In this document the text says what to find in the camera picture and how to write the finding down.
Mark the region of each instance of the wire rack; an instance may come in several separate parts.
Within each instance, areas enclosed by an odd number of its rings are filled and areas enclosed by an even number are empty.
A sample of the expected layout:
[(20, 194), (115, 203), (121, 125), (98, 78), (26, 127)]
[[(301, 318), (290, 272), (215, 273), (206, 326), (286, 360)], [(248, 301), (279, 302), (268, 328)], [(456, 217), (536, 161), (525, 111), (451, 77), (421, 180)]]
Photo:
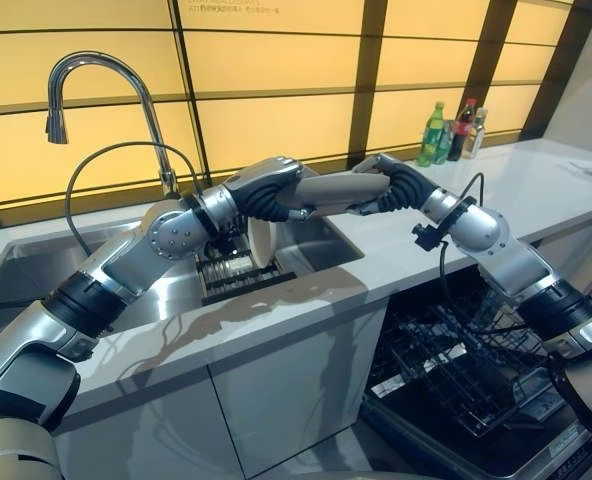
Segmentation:
[(202, 305), (236, 297), (295, 278), (278, 260), (259, 267), (252, 258), (246, 236), (247, 220), (237, 218), (217, 242), (208, 243), (194, 256), (202, 287)]
[[(520, 320), (486, 288), (460, 296), (470, 329), (492, 330)], [(370, 373), (370, 385), (387, 394), (412, 381), (479, 437), (547, 391), (545, 352), (529, 329), (476, 334), (441, 303), (388, 312)]]

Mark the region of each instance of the white countertop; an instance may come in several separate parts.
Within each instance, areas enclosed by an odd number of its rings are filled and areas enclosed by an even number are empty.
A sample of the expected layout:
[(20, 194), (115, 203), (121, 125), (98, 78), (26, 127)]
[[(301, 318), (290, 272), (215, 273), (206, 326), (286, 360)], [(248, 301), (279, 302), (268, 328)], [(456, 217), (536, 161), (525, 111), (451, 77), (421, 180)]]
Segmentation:
[[(541, 139), (483, 149), (475, 160), (421, 171), (454, 193), (483, 172), (485, 206), (505, 215), (514, 236), (533, 241), (592, 218), (592, 177), (570, 162), (592, 167), (592, 153)], [(476, 197), (477, 192), (476, 185), (470, 193)], [(140, 205), (80, 215), (76, 223), (86, 227), (123, 222), (139, 218), (146, 209)], [(101, 339), (94, 356), (78, 365), (82, 384), (70, 414), (438, 276), (438, 249), (425, 252), (411, 235), (414, 225), (427, 223), (420, 213), (330, 219), (363, 258)], [(10, 242), (67, 231), (64, 220), (2, 229), (0, 257)], [(447, 271), (473, 263), (453, 247), (446, 262)]]

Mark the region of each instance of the plastic bottle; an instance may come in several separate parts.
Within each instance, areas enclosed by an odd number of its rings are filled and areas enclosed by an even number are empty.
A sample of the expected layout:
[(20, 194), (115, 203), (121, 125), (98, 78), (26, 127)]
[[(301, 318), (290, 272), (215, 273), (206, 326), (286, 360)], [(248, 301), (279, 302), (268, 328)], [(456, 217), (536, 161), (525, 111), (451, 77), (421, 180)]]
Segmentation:
[(434, 161), (436, 147), (440, 140), (440, 134), (443, 130), (443, 102), (436, 102), (434, 113), (431, 114), (425, 125), (423, 134), (423, 143), (420, 147), (420, 153), (416, 158), (416, 163), (421, 167), (429, 167)]
[(445, 120), (443, 123), (443, 131), (440, 132), (440, 140), (436, 147), (436, 155), (434, 155), (434, 163), (440, 165), (445, 163), (447, 160), (447, 154), (452, 146), (452, 140), (454, 139), (454, 121)]
[(447, 154), (447, 160), (455, 162), (460, 158), (460, 154), (463, 151), (463, 144), (465, 138), (469, 133), (469, 129), (472, 126), (472, 119), (474, 118), (474, 106), (476, 105), (475, 98), (468, 98), (465, 107), (458, 114), (456, 119), (456, 129), (454, 131), (454, 140), (452, 146)]
[(463, 157), (476, 157), (476, 154), (483, 143), (483, 137), (485, 136), (485, 118), (487, 118), (487, 109), (480, 107), (476, 110), (474, 123), (472, 124), (472, 128), (469, 129), (469, 134), (465, 139), (465, 144), (463, 145)]

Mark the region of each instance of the chrome faucet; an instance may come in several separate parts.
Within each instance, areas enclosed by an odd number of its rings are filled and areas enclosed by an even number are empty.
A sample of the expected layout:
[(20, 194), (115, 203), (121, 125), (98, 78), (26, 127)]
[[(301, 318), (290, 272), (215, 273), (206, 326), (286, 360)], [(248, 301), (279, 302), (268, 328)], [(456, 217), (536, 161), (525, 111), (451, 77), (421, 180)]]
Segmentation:
[[(82, 65), (101, 65), (120, 73), (136, 89), (138, 98), (145, 113), (147, 127), (152, 141), (163, 143), (158, 118), (152, 104), (152, 97), (143, 80), (129, 65), (117, 58), (102, 52), (74, 52), (61, 58), (52, 68), (47, 82), (47, 98), (49, 110), (47, 113), (47, 140), (51, 143), (67, 143), (65, 118), (63, 113), (63, 84), (69, 73)], [(158, 172), (163, 184), (163, 194), (178, 193), (176, 174), (169, 164), (167, 152), (162, 147), (156, 148), (156, 156), (160, 170)]]

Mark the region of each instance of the sink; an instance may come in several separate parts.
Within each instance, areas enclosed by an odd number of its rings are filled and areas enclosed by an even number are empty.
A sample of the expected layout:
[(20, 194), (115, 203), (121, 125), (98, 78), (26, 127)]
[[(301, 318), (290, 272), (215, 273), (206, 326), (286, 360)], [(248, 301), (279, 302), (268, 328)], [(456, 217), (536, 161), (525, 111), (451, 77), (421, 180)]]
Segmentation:
[[(96, 249), (113, 235), (136, 225), (137, 222), (125, 223), (81, 233), (90, 248)], [(326, 219), (280, 223), (277, 227), (275, 268), (278, 275), (271, 283), (303, 277), (363, 256)], [(245, 243), (246, 237), (242, 235), (237, 241)], [(113, 332), (170, 318), (205, 304), (205, 281), (197, 265), (212, 260), (202, 255), (172, 267), (147, 293), (125, 309), (113, 324)], [(84, 259), (84, 252), (71, 235), (8, 245), (0, 262), (0, 302), (45, 296), (69, 277)], [(239, 291), (248, 292), (250, 288)], [(0, 310), (0, 331), (19, 311), (19, 308)]]

